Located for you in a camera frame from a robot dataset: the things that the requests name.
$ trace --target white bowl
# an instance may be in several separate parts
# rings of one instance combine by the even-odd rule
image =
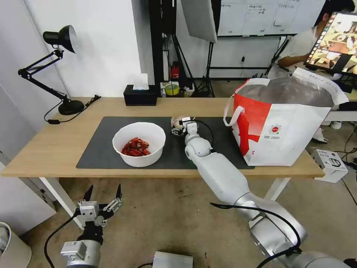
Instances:
[[[122,149],[131,139],[138,137],[149,143],[147,156],[127,156],[122,154]],[[153,123],[137,122],[122,127],[113,138],[113,147],[120,154],[123,161],[130,166],[142,168],[154,164],[163,153],[166,135],[164,130]]]

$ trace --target fire extinguisher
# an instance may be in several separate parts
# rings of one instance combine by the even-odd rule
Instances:
[[[171,66],[171,79],[178,79],[180,76],[180,68],[178,61],[174,61]]]

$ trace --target white box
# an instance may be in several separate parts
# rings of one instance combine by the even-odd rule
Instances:
[[[152,268],[192,268],[193,257],[156,251]]]
[[[311,156],[325,172],[325,176],[314,178],[315,180],[336,183],[348,173],[345,164],[335,152],[316,149]]]

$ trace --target white paper bag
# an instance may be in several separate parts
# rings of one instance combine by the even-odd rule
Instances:
[[[322,87],[331,95],[332,106],[348,102],[348,98],[333,81],[297,68],[293,77]],[[231,126],[240,151],[249,166],[291,166],[303,152],[331,107],[303,104],[266,103],[241,96],[248,85],[267,86],[269,79],[249,79],[231,96],[234,114],[226,121],[230,100],[223,121]]]

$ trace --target sticker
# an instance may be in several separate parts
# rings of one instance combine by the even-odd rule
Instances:
[[[272,125],[269,129],[269,133],[272,135],[278,135],[280,133],[280,125]]]

